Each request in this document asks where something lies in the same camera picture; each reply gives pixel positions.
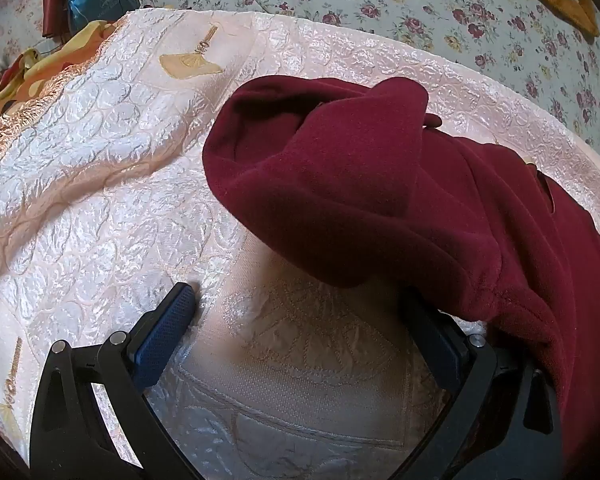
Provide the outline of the floral white bed sheet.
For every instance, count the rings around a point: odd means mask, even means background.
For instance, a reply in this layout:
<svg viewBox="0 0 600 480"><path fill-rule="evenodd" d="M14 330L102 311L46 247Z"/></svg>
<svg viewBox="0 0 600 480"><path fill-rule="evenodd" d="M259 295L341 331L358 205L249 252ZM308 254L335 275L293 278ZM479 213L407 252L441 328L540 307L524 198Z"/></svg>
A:
<svg viewBox="0 0 600 480"><path fill-rule="evenodd" d="M370 32L443 56L547 110L600 153L600 34L586 38L540 0L140 0L258 11Z"/></svg>

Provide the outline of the floral covered furniture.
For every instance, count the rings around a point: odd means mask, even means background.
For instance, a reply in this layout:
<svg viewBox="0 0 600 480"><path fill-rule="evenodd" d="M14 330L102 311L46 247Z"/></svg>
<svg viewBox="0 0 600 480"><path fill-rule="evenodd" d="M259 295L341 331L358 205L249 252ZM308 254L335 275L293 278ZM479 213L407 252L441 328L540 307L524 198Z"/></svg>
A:
<svg viewBox="0 0 600 480"><path fill-rule="evenodd" d="M44 37L42 29L43 0L0 0L0 73L27 49L46 55L61 46L60 39Z"/></svg>

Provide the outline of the dark red fleece garment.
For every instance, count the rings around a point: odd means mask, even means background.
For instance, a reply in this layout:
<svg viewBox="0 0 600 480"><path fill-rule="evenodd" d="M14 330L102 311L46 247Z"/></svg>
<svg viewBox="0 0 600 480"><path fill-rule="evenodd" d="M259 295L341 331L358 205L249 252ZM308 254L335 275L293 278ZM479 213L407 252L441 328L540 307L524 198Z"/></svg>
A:
<svg viewBox="0 0 600 480"><path fill-rule="evenodd" d="M554 379L567 458L600 431L600 234L514 151L439 130L420 84L267 76L202 151L218 201L327 284L378 281L524 340Z"/></svg>

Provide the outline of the orange yellow patterned blanket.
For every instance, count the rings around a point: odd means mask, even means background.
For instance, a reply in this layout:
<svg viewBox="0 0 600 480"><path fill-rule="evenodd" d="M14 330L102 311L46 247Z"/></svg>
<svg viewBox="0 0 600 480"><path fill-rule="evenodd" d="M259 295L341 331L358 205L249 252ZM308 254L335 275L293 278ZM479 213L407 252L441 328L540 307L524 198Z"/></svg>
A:
<svg viewBox="0 0 600 480"><path fill-rule="evenodd" d="M21 53L0 80L0 118L15 114L25 102L37 98L60 72L92 58L117 29L113 22L96 20L73 36L58 51L41 58L38 51Z"/></svg>

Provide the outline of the pink quilted satin bedspread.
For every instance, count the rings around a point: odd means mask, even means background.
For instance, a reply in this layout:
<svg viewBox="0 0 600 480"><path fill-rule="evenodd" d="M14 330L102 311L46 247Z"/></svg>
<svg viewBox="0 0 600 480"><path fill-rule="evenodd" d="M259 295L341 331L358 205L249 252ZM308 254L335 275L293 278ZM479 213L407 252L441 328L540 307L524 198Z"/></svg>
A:
<svg viewBox="0 0 600 480"><path fill-rule="evenodd" d="M600 155L473 70L381 36L262 13L140 10L0 120L0 437L20 460L48 350L130 330L178 282L200 298L147 393L208 479L385 479L443 394L368 292L320 283L213 197L202 146L266 75L414 79L443 130L511 148L600 231Z"/></svg>

